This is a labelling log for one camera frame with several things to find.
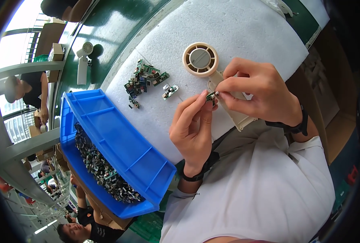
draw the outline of beige fan housing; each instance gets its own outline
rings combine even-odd
[[[183,53],[184,68],[197,77],[209,77],[208,89],[214,92],[220,82],[223,81],[222,71],[218,72],[219,58],[216,50],[204,42],[196,42],[189,45]],[[246,100],[246,97],[241,92],[231,92],[235,98]],[[257,118],[249,117],[248,115],[229,110],[223,100],[219,100],[221,106],[229,114],[234,125],[238,131],[251,123]]]

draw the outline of hair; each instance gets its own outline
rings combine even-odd
[[[5,81],[5,98],[9,103],[15,102],[15,90],[17,85],[18,83],[16,76],[8,77]]]
[[[57,226],[57,233],[59,234],[60,240],[62,240],[64,243],[76,243],[76,241],[72,240],[64,231],[63,226],[65,224],[59,224]]]

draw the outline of red object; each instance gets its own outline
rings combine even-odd
[[[0,177],[0,190],[2,192],[8,192],[11,189],[13,189],[13,187],[10,186],[5,180],[3,180],[2,177]]]
[[[27,204],[32,205],[33,203],[35,203],[35,200],[33,200],[32,198],[25,198],[25,201],[27,202]]]
[[[358,170],[355,167],[355,165],[353,165],[353,169],[352,169],[351,173],[348,175],[348,179],[347,179],[347,183],[349,185],[351,185],[351,186],[354,185],[357,174],[358,174]]]

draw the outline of white t-shirt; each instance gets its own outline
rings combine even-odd
[[[282,129],[271,129],[221,158],[196,194],[172,193],[160,242],[232,236],[306,243],[334,200],[320,138],[288,146]]]

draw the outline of black wristband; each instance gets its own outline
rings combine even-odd
[[[277,128],[284,128],[285,132],[290,132],[290,133],[293,133],[293,134],[303,133],[304,136],[308,136],[308,133],[307,133],[308,113],[303,108],[302,105],[300,105],[300,108],[302,110],[303,120],[297,126],[291,127],[291,126],[288,126],[288,125],[286,125],[284,123],[281,123],[281,122],[268,122],[268,121],[265,121],[265,124],[267,126],[272,126],[272,127],[277,127]]]
[[[209,171],[211,169],[211,167],[216,162],[218,162],[219,158],[220,158],[219,154],[217,152],[215,152],[215,151],[212,151],[210,153],[210,156],[208,157],[208,159],[204,163],[204,165],[202,167],[202,171],[199,174],[195,175],[194,177],[187,177],[187,176],[184,175],[184,166],[181,169],[179,169],[178,173],[187,182],[197,182],[197,181],[203,179],[204,173]]]

